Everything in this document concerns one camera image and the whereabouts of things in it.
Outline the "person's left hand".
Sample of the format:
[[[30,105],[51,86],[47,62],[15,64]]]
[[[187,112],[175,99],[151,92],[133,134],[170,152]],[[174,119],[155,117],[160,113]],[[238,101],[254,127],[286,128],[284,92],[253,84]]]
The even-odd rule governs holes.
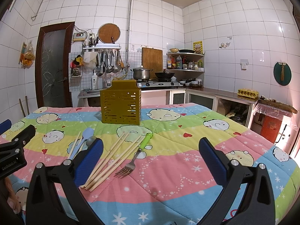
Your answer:
[[[20,203],[9,177],[1,180],[1,224],[24,224]]]

